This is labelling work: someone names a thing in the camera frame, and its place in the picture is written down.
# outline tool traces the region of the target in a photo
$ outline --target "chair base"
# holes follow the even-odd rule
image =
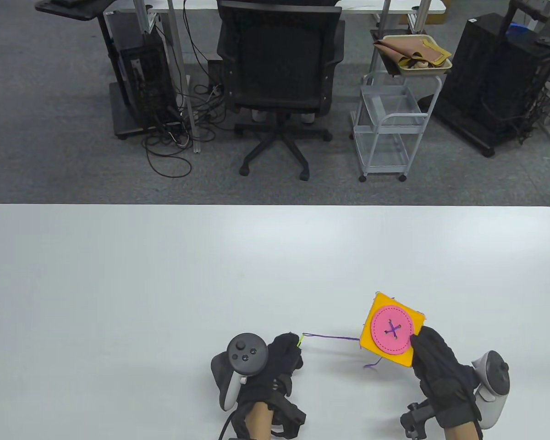
[[[287,113],[277,113],[277,124],[275,126],[268,124],[235,124],[235,134],[242,136],[245,131],[267,133],[265,139],[263,139],[254,149],[246,155],[243,164],[240,167],[239,174],[241,176],[248,176],[250,170],[248,164],[255,159],[259,154],[265,151],[273,142],[281,139],[291,153],[296,157],[297,161],[302,165],[302,172],[300,173],[300,180],[307,182],[310,179],[310,166],[308,161],[297,148],[293,139],[321,139],[325,142],[332,140],[332,134],[328,130],[320,128],[294,128],[291,126],[285,126],[287,120]]]

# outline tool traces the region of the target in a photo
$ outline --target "orange felt square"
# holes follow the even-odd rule
[[[361,334],[361,348],[409,368],[413,361],[409,337],[420,332],[425,320],[420,312],[377,292]]]

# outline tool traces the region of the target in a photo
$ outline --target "beige tray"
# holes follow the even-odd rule
[[[399,39],[399,38],[423,38],[430,41],[431,43],[437,44],[436,40],[429,35],[419,34],[419,35],[386,35],[383,37],[383,40],[390,39]],[[401,67],[397,65],[401,75],[403,76],[436,76],[443,75],[452,68],[452,61],[448,58],[444,61],[442,67],[428,67],[426,69],[409,69],[407,67]]]

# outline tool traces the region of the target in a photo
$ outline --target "gloved hand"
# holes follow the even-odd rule
[[[422,327],[412,335],[413,372],[420,379],[420,388],[436,413],[443,428],[455,428],[474,422],[479,438],[481,413],[475,403],[474,389],[480,384],[474,369],[461,365],[437,331]]]
[[[263,371],[249,377],[246,384],[240,387],[237,399],[239,406],[248,402],[267,402],[273,392],[291,396],[292,374],[304,365],[302,350],[297,346],[299,341],[298,335],[284,333],[267,346],[267,365]]]

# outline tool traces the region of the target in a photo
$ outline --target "cart wheel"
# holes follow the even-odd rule
[[[493,157],[495,156],[495,150],[493,148],[483,149],[482,155],[485,157]]]

